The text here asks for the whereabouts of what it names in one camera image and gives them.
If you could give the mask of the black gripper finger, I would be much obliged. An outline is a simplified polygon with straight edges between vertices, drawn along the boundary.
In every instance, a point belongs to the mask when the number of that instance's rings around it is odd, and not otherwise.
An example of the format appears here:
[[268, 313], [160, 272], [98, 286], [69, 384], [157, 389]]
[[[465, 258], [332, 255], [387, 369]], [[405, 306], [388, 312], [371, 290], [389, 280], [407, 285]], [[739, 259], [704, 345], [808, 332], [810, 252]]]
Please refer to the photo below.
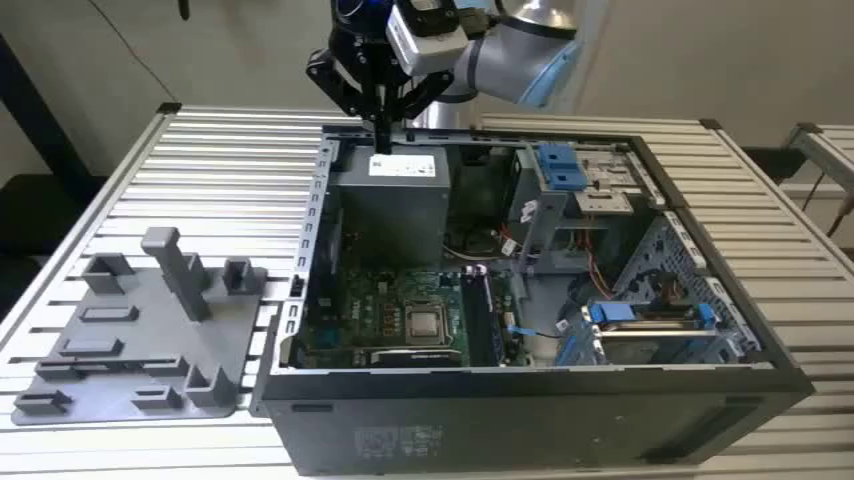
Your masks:
[[305, 74], [343, 113], [371, 123], [375, 152], [389, 153], [391, 126], [372, 79], [367, 78], [367, 82], [356, 88], [339, 72], [329, 49], [319, 49], [309, 54]]
[[437, 71], [401, 94], [411, 77], [405, 73], [391, 74], [384, 82], [383, 94], [383, 152], [391, 152], [392, 128], [404, 120], [412, 120], [440, 96], [453, 81], [449, 71]]

